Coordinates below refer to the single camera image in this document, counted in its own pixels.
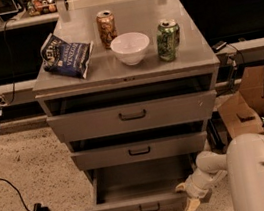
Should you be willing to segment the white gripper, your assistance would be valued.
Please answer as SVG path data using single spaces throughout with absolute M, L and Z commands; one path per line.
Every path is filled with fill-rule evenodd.
M 187 192 L 186 206 L 184 211 L 196 211 L 201 204 L 199 199 L 202 199 L 207 195 L 209 189 L 216 182 L 216 173 L 203 172 L 201 169 L 196 169 L 191 174 L 185 183 L 179 183 L 175 187 L 175 191 Z

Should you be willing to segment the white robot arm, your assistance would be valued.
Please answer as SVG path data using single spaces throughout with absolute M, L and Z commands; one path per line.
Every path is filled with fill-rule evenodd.
M 264 211 L 264 135 L 238 135 L 225 154 L 202 151 L 195 171 L 175 187 L 186 193 L 184 211 L 196 211 L 221 179 L 227 177 L 234 211 Z

